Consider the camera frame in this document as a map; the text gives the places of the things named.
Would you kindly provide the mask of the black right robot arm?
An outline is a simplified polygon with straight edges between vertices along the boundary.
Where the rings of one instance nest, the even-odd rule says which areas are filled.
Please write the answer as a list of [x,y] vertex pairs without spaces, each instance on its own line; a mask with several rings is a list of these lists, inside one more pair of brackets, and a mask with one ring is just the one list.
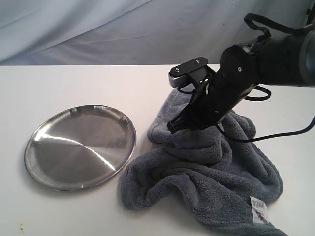
[[220,123],[260,84],[313,87],[315,33],[256,39],[225,49],[217,71],[197,57],[169,72],[173,88],[193,85],[189,103],[167,125],[171,133],[201,130]]

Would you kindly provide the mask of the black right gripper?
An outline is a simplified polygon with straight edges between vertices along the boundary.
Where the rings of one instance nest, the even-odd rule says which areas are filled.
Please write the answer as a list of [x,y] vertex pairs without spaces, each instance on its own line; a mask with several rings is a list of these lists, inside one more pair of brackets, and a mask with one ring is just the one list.
[[184,129],[205,129],[220,123],[227,113],[258,85],[255,53],[241,46],[226,49],[220,69],[208,85],[208,93],[195,98],[185,117],[177,116],[167,124],[171,134]]

